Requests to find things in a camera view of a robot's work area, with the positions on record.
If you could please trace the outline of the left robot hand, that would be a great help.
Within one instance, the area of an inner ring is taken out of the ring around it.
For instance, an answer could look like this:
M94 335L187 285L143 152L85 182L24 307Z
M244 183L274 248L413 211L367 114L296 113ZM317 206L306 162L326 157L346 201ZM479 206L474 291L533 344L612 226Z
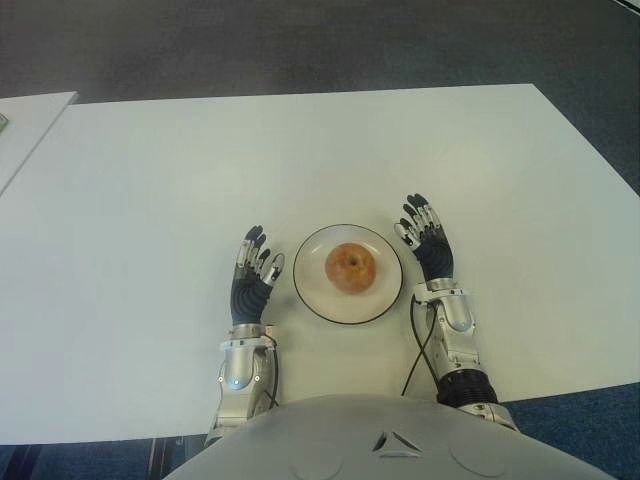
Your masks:
M244 236L234 263L230 312L234 327L260 324L274 284L284 270L283 253L265 248L262 225L254 225Z

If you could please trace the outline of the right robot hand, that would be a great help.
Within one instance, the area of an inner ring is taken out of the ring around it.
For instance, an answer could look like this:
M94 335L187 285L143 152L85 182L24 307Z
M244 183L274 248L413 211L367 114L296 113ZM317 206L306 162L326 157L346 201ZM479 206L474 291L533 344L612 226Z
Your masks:
M408 218L400 218L394 231L413 253L424 279L452 279L453 251L436 211L418 193L407 196L403 210Z

